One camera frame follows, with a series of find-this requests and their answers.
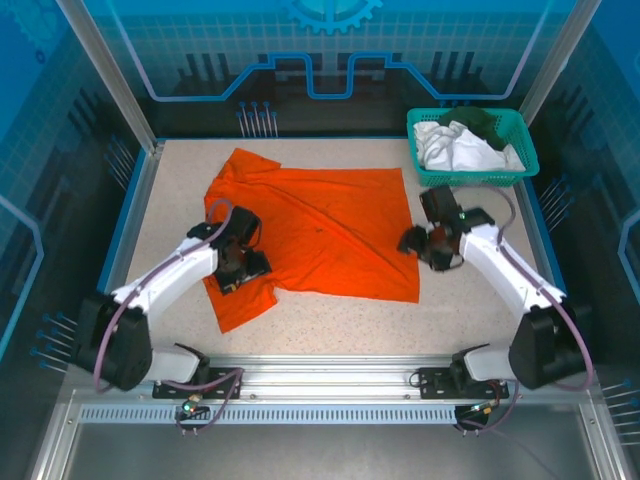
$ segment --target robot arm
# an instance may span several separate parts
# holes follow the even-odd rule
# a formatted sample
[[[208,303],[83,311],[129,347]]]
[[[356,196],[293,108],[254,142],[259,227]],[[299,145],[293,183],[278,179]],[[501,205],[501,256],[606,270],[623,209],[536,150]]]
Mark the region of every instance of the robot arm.
[[[504,239],[498,242],[499,229],[484,210],[463,211],[449,187],[431,189],[420,200],[434,228],[429,233],[422,227],[411,228],[399,250],[415,251],[440,272],[471,263],[519,322],[512,342],[480,345],[454,355],[451,371],[458,377],[456,383],[517,379],[535,389],[584,370],[582,353],[566,323],[540,292],[548,292],[573,319],[565,293],[543,279]],[[460,258],[457,264],[455,257]]]
[[[159,266],[110,295],[95,293],[87,298],[80,310],[71,362],[93,372],[107,325],[135,292],[111,335],[101,378],[121,390],[143,381],[199,383],[206,379],[208,359],[203,354],[178,344],[152,347],[150,330],[169,305],[212,274],[221,292],[228,294],[271,272],[264,254],[248,246],[261,228],[252,212],[234,207],[226,228],[211,243],[205,242],[220,227],[206,222],[196,225]]]

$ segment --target plastic laundry basket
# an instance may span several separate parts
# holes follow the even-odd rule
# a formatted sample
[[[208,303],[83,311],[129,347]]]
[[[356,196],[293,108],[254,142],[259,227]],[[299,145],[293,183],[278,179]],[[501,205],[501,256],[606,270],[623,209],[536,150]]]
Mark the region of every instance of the plastic laundry basket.
[[[447,172],[425,170],[418,161],[418,149],[413,133],[413,125],[418,122],[438,121],[450,108],[414,108],[407,113],[407,133],[413,165],[420,176],[420,183],[427,187],[438,185],[467,185],[489,183],[496,187],[510,187],[524,177],[532,177],[540,171],[538,155],[531,141],[529,130],[520,113],[507,108],[484,108],[485,112],[496,117],[496,133],[510,143],[518,152],[525,167],[524,172],[484,171],[484,172]]]

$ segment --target speckled table surface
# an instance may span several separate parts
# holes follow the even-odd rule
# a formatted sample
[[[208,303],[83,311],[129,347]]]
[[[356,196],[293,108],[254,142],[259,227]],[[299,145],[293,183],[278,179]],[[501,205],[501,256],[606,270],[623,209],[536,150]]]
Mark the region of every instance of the speckled table surface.
[[[171,140],[167,141],[129,269],[129,280],[169,255],[203,216],[203,197],[234,148],[297,168],[403,170],[414,223],[426,224],[418,200],[423,188],[402,139]],[[515,202],[515,193],[509,190]],[[482,206],[498,223],[509,216],[503,198],[483,189],[461,190],[465,207]],[[522,218],[506,237],[522,257],[533,254]],[[420,265],[420,303],[405,304],[276,290],[278,304],[222,335],[199,283],[152,325],[154,344],[180,342],[216,354],[436,354],[508,339],[512,318],[498,294],[469,264],[439,274]]]

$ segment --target white towel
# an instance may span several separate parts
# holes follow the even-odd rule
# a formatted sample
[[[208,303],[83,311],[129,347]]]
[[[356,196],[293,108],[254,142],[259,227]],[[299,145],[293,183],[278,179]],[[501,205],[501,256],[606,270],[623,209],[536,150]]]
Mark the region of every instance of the white towel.
[[[413,131],[418,161],[425,170],[525,171],[513,146],[497,152],[461,123],[451,122],[445,127],[438,122],[418,122]]]

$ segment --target orange shirt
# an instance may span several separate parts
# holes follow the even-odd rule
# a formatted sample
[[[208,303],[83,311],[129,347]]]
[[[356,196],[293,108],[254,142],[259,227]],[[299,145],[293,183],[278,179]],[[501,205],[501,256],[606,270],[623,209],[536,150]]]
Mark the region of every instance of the orange shirt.
[[[223,333],[275,305],[275,287],[418,302],[416,257],[396,249],[412,226],[400,169],[281,168],[236,149],[207,191],[205,212],[219,198],[260,217],[255,250],[272,269],[225,296],[213,276],[204,280]],[[218,209],[214,221],[225,214]]]

